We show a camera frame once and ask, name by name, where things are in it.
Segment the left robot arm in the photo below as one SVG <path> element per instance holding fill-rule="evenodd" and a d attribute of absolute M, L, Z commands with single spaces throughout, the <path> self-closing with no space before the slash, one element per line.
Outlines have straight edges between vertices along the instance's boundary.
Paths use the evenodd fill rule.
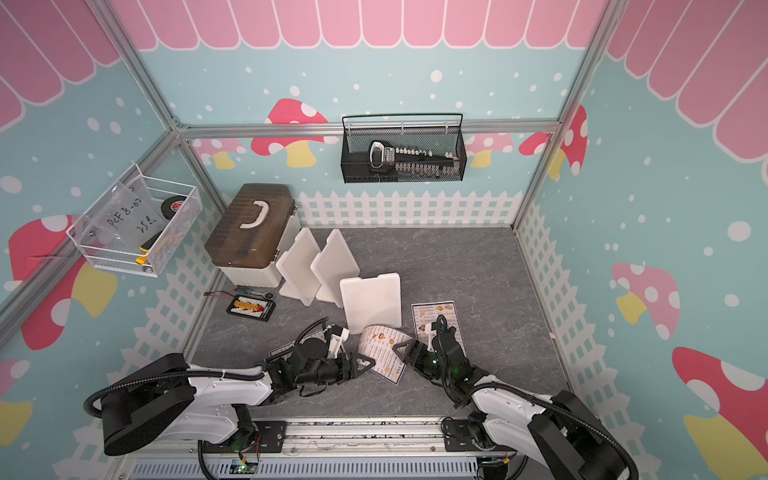
<path fill-rule="evenodd" d="M 264 439 L 251 408 L 297 393 L 310 397 L 358 378 L 374 359 L 346 352 L 337 335 L 309 338 L 248 369 L 209 369 L 172 353 L 90 394 L 84 411 L 102 422 L 104 452 L 121 456 L 156 440 L 196 441 L 244 453 Z"/>

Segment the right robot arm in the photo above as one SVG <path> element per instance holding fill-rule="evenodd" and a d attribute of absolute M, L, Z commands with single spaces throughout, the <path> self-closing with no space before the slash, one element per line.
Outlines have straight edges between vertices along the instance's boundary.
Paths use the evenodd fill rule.
<path fill-rule="evenodd" d="M 546 466 L 556 479 L 638 479 L 631 454 L 573 393 L 534 394 L 474 365 L 439 315 L 425 343 L 411 339 L 392 350 L 440 387 L 453 406 L 470 407 L 469 437 L 481 450 L 503 447 Z"/>

